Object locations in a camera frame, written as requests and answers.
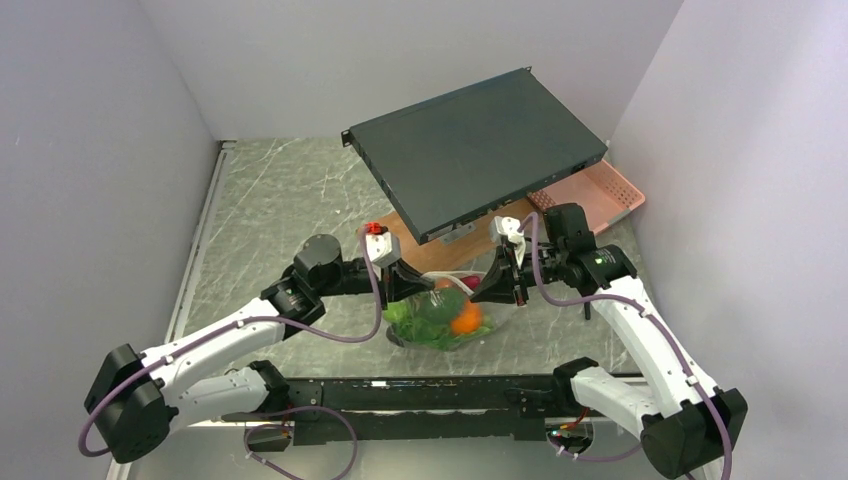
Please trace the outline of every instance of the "wall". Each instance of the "wall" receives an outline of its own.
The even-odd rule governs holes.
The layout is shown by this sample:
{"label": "wall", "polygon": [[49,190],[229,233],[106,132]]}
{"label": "wall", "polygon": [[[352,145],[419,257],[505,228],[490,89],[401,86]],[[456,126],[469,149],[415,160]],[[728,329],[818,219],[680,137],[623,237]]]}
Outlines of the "wall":
{"label": "wall", "polygon": [[220,139],[337,136],[532,65],[612,134],[682,0],[141,0]]}
{"label": "wall", "polygon": [[103,478],[83,398],[161,342],[217,147],[134,0],[3,2],[0,146],[0,477]]}
{"label": "wall", "polygon": [[733,478],[848,467],[848,9],[684,3],[613,136],[668,322],[750,403]]}

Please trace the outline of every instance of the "pink plastic basket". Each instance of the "pink plastic basket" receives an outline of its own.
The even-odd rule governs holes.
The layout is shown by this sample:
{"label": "pink plastic basket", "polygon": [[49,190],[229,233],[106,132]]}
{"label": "pink plastic basket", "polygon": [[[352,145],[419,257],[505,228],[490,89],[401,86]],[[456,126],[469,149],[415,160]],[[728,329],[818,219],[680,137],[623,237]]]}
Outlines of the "pink plastic basket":
{"label": "pink plastic basket", "polygon": [[606,160],[531,193],[528,198],[542,211],[563,203],[580,205],[596,235],[645,203],[645,195]]}

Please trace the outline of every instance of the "plastic bag of produce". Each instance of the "plastic bag of produce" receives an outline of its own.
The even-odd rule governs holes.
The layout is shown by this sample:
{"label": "plastic bag of produce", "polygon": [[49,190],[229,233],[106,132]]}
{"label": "plastic bag of produce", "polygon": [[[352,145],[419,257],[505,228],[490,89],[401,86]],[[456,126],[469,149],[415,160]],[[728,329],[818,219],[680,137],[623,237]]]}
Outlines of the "plastic bag of produce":
{"label": "plastic bag of produce", "polygon": [[453,350],[491,333],[509,318],[509,305],[471,303],[469,296],[483,278],[480,272],[430,272],[435,288],[390,303],[383,318],[386,336],[402,347]]}

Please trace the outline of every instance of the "table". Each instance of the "table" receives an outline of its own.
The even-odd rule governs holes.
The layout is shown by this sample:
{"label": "table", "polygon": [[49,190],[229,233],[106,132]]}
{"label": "table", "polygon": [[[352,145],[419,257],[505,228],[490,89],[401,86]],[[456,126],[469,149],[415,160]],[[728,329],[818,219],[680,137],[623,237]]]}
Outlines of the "table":
{"label": "table", "polygon": [[[303,242],[316,233],[338,237],[345,258],[359,255],[355,230],[391,212],[391,205],[361,159],[337,138],[240,141],[212,224],[200,280],[184,334],[223,318],[279,278]],[[645,278],[627,219],[601,234],[615,243]],[[491,256],[470,267],[486,270]],[[557,298],[577,295],[549,286]],[[340,335],[370,330],[370,295],[324,299],[327,314],[315,326]],[[400,348],[385,336],[339,344],[300,333],[222,369],[270,359],[288,377],[431,376],[549,373],[587,356],[614,372],[636,372],[633,359],[600,316],[586,321],[580,307],[559,309],[530,289],[526,307],[502,307],[507,323],[452,352]]]}

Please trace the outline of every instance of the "wooden board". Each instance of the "wooden board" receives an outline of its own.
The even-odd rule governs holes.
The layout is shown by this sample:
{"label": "wooden board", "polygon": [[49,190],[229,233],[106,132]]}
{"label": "wooden board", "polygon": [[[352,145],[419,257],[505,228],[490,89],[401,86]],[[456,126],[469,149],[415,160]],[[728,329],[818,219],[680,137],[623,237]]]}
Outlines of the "wooden board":
{"label": "wooden board", "polygon": [[468,235],[445,245],[436,239],[424,245],[418,245],[412,234],[407,230],[397,212],[374,221],[389,228],[389,231],[400,238],[403,259],[419,272],[456,270],[474,258],[495,248],[489,239],[489,223],[497,215],[515,217],[523,220],[535,208],[526,198],[522,198],[503,208],[480,217],[474,221],[476,229]]}

